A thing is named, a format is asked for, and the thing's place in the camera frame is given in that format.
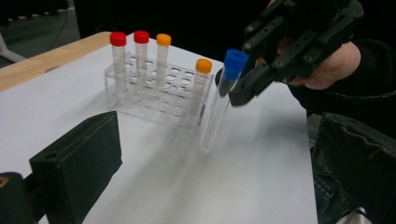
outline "white table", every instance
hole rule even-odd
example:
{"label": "white table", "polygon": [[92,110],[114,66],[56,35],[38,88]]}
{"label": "white table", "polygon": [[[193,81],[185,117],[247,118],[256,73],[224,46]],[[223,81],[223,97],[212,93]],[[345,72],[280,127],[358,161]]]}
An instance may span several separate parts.
{"label": "white table", "polygon": [[[134,52],[131,35],[128,40]],[[155,54],[150,39],[148,56]],[[194,69],[198,58],[169,49],[172,64]],[[222,63],[211,61],[216,73]],[[0,173],[28,176],[36,153],[107,112],[104,70],[111,62],[106,46],[0,92]],[[213,83],[209,105],[214,89]],[[285,85],[274,83],[249,104],[229,107],[207,155],[198,148],[200,136],[124,114],[119,123],[123,164],[84,223],[317,223],[305,111]]]}

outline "black sleeve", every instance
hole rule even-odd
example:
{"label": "black sleeve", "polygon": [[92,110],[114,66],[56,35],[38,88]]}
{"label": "black sleeve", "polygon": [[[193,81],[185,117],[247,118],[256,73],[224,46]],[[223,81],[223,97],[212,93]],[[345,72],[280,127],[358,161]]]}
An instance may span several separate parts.
{"label": "black sleeve", "polygon": [[349,77],[325,91],[289,86],[308,112],[330,112],[359,120],[396,138],[396,55],[393,48],[375,40],[354,42],[361,63]]}

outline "wooden table edge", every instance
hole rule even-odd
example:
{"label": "wooden table edge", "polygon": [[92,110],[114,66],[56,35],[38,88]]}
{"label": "wooden table edge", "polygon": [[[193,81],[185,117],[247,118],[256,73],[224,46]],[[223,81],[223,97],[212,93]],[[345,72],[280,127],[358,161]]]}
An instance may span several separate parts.
{"label": "wooden table edge", "polygon": [[8,90],[32,78],[91,53],[110,43],[111,32],[101,32],[91,35],[36,55],[18,63],[0,68],[0,91]]}

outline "test tube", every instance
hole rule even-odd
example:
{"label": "test tube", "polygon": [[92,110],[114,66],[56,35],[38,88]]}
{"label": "test tube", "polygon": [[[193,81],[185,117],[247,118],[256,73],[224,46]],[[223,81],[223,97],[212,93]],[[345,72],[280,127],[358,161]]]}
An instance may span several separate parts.
{"label": "test tube", "polygon": [[168,60],[168,49],[171,45],[171,36],[166,34],[157,35],[157,77],[155,86],[157,90],[162,90],[165,84],[166,65]]}
{"label": "test tube", "polygon": [[202,115],[200,105],[204,95],[207,76],[212,70],[212,62],[207,59],[198,59],[195,64],[194,84],[192,86],[191,104],[188,120],[191,124],[197,124],[197,119]]}
{"label": "test tube", "polygon": [[110,44],[113,53],[113,69],[116,83],[116,94],[118,100],[122,100],[126,93],[125,75],[125,46],[126,34],[113,32],[110,34]]}
{"label": "test tube", "polygon": [[220,74],[219,85],[212,101],[209,117],[200,141],[200,150],[205,154],[212,150],[216,142],[224,114],[230,104],[228,92],[235,86],[248,60],[246,53],[239,49],[228,49]]}
{"label": "test tube", "polygon": [[137,74],[136,84],[139,90],[145,88],[147,82],[148,42],[149,32],[141,30],[134,32],[134,48]]}

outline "person's hand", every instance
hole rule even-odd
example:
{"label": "person's hand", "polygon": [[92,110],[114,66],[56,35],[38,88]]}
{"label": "person's hand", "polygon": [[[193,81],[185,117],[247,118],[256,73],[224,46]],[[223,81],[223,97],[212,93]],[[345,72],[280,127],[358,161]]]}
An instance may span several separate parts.
{"label": "person's hand", "polygon": [[[278,53],[283,53],[287,45],[279,45]],[[352,42],[347,42],[325,59],[307,78],[296,77],[289,85],[305,85],[312,90],[325,90],[336,81],[350,76],[361,62],[361,52]]]}

